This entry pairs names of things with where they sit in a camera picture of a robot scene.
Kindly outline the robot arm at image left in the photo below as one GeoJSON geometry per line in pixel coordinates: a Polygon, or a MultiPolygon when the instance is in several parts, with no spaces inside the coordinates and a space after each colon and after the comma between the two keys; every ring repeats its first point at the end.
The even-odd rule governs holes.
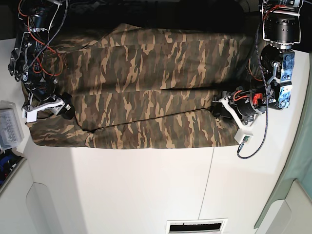
{"type": "Polygon", "coordinates": [[[65,65],[61,54],[50,44],[65,23],[69,1],[21,0],[17,8],[20,24],[8,70],[28,93],[22,116],[31,123],[37,121],[39,112],[50,111],[64,119],[72,119],[75,115],[72,97],[68,93],[60,94],[57,87],[57,77],[63,68],[48,72],[43,67],[48,52],[57,56],[60,66],[65,65]]]}

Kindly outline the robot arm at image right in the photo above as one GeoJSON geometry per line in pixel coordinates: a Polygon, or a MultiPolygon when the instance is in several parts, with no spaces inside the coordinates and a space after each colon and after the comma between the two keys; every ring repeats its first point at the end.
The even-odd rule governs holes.
{"type": "Polygon", "coordinates": [[[259,49],[254,43],[257,63],[260,66],[258,84],[245,90],[223,91],[212,105],[214,117],[235,119],[248,125],[255,116],[268,109],[288,108],[291,100],[295,53],[292,46],[301,42],[300,10],[302,0],[262,0],[260,2],[261,25],[256,37],[265,42],[259,49]]]}

